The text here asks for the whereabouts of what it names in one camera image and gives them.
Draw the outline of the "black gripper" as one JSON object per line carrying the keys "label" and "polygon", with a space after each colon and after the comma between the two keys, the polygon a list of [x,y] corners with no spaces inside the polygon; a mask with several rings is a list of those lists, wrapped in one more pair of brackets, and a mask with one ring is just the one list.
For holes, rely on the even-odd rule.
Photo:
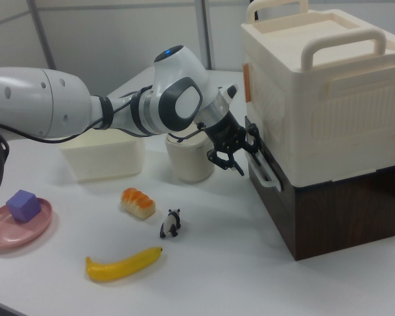
{"label": "black gripper", "polygon": [[[234,159],[233,153],[246,147],[246,136],[248,137],[247,152],[256,155],[261,149],[261,137],[255,123],[249,124],[246,129],[239,125],[234,115],[228,111],[227,114],[215,124],[202,118],[197,119],[197,125],[203,129],[210,139],[212,148],[207,152],[208,160],[223,170],[235,169],[241,176],[244,171]],[[217,155],[218,151],[226,153],[228,159]]]}

